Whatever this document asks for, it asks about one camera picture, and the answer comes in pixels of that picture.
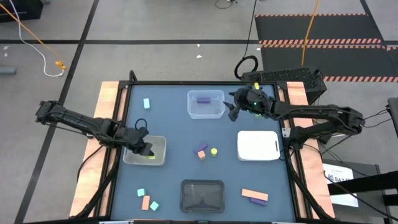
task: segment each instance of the light blue block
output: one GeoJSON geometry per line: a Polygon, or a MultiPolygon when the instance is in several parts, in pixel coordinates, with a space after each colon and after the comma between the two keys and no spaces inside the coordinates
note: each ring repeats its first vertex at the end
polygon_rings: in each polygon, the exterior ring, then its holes
{"type": "Polygon", "coordinates": [[[157,208],[159,207],[159,204],[156,202],[152,202],[151,205],[149,206],[150,209],[152,209],[153,211],[156,211],[157,208]]]}
{"type": "Polygon", "coordinates": [[[142,197],[145,195],[145,189],[138,189],[137,190],[137,195],[138,197],[142,197]]]}
{"type": "Polygon", "coordinates": [[[144,109],[149,110],[149,108],[150,108],[149,99],[145,98],[144,99],[144,109]]]}

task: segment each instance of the purple block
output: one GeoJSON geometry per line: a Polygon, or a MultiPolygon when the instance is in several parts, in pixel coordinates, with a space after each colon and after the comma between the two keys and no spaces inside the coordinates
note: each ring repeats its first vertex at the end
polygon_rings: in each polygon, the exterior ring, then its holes
{"type": "Polygon", "coordinates": [[[267,205],[268,204],[267,201],[259,200],[259,199],[256,199],[256,198],[250,198],[250,201],[254,202],[254,203],[257,203],[257,204],[260,204],[260,205],[267,205]]]}
{"type": "Polygon", "coordinates": [[[195,149],[195,150],[193,151],[193,153],[197,154],[198,152],[200,152],[200,151],[206,149],[206,147],[207,147],[207,143],[202,143],[197,149],[195,149]]]}
{"type": "Polygon", "coordinates": [[[197,103],[210,103],[210,97],[199,97],[197,103]]]}

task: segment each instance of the floor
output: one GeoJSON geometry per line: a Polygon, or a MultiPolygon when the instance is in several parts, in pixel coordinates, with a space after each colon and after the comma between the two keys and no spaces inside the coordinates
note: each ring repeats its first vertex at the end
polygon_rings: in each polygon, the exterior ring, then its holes
{"type": "MultiPolygon", "coordinates": [[[[47,40],[79,40],[94,0],[52,0],[44,6],[42,18],[26,21],[39,37],[47,40]]],[[[217,9],[215,0],[100,0],[88,32],[88,40],[178,40],[135,42],[130,45],[86,44],[70,82],[65,106],[94,113],[102,81],[126,80],[133,69],[140,80],[235,80],[233,69],[244,53],[254,1],[238,1],[229,9],[217,9]],[[238,44],[223,40],[242,40],[238,44]]],[[[367,0],[385,40],[398,40],[395,0],[367,0]]],[[[220,0],[220,6],[226,2],[220,0]]],[[[261,14],[311,13],[315,0],[266,0],[258,2],[261,14]]],[[[363,13],[359,0],[321,1],[318,13],[363,13]]],[[[32,39],[23,32],[26,39],[32,39]]],[[[0,24],[0,39],[18,39],[15,22],[0,24]]],[[[256,40],[256,29],[251,39],[256,40]]],[[[78,41],[52,45],[71,65],[78,41]]],[[[260,57],[259,46],[251,44],[248,55],[260,57]]],[[[54,58],[47,56],[48,72],[56,74],[54,58]]],[[[0,65],[18,68],[15,76],[0,77],[0,220],[13,223],[32,176],[48,127],[35,123],[41,100],[57,100],[67,80],[43,74],[41,57],[21,44],[0,44],[0,65]]],[[[244,64],[241,71],[248,71],[244,64]]],[[[328,91],[320,103],[350,106],[364,116],[384,108],[389,97],[398,95],[397,83],[326,83],[328,91]]],[[[380,116],[368,121],[375,124],[380,116]]],[[[332,139],[330,144],[339,138],[332,139]]],[[[381,172],[398,169],[397,136],[392,123],[384,123],[352,137],[333,150],[344,161],[379,164],[381,172]]],[[[86,139],[56,130],[37,186],[27,208],[25,222],[67,218],[76,187],[86,139]]],[[[398,210],[392,210],[395,216],[398,210]]],[[[351,217],[356,222],[361,217],[351,217]]]]}

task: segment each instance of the yellow block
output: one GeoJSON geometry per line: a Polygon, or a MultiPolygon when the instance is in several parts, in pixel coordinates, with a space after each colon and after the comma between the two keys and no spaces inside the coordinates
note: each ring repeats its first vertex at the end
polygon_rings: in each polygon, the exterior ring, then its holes
{"type": "Polygon", "coordinates": [[[216,148],[211,149],[211,155],[212,156],[217,156],[217,149],[216,148]]]}

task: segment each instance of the clear plastic bin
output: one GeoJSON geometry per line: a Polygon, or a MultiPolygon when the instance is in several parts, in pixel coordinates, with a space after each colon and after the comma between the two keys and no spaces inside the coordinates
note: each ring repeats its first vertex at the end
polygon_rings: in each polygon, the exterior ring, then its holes
{"type": "Polygon", "coordinates": [[[218,119],[225,111],[224,92],[221,90],[191,90],[188,92],[188,113],[192,119],[218,119]],[[209,103],[198,103],[198,98],[209,98],[209,103]]]}
{"type": "Polygon", "coordinates": [[[145,136],[143,140],[152,144],[151,150],[155,153],[155,158],[149,159],[124,148],[123,161],[133,165],[162,166],[166,157],[166,138],[163,136],[145,136]]]}

